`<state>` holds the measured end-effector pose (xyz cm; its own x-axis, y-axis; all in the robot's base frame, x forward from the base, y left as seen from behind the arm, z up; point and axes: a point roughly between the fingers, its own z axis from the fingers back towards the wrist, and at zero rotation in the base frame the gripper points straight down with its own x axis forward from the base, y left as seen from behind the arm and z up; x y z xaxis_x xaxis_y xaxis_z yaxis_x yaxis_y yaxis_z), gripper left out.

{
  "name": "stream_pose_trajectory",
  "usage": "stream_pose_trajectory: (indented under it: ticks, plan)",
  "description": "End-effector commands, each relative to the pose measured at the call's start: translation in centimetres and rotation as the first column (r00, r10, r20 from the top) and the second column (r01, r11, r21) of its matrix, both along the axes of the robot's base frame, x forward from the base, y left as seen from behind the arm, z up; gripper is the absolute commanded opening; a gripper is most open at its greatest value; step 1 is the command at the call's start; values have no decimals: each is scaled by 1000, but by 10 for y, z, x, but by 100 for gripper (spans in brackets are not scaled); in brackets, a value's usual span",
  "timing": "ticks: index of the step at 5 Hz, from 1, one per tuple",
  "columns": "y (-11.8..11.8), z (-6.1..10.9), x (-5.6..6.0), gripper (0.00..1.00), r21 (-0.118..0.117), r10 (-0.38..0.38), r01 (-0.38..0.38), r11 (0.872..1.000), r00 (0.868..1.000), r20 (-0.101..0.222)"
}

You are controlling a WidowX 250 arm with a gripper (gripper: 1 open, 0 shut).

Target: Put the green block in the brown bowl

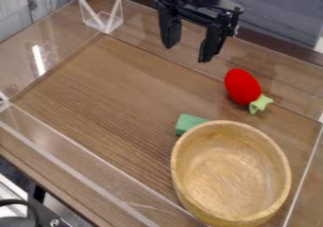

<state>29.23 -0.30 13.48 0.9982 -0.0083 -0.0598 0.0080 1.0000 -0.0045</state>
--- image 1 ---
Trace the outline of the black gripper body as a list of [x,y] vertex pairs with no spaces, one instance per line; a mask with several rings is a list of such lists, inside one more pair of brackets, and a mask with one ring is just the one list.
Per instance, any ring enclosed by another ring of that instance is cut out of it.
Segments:
[[157,0],[157,5],[174,7],[182,17],[197,23],[203,19],[215,20],[223,24],[230,36],[237,35],[243,7],[231,0]]

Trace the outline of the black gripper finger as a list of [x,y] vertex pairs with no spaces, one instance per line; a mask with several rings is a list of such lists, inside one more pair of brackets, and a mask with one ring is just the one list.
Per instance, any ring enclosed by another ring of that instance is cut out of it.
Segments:
[[181,42],[182,20],[169,6],[161,5],[158,11],[162,43],[167,48],[173,48]]
[[225,27],[221,24],[211,24],[207,27],[206,38],[199,49],[199,62],[209,62],[221,52],[226,40]]

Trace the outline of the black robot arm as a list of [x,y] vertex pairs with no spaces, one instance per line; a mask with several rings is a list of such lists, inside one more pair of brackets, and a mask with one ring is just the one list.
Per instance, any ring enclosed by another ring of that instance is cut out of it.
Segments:
[[182,21],[206,28],[198,61],[209,62],[221,52],[227,37],[235,37],[243,7],[230,0],[155,0],[163,45],[171,49],[182,39]]

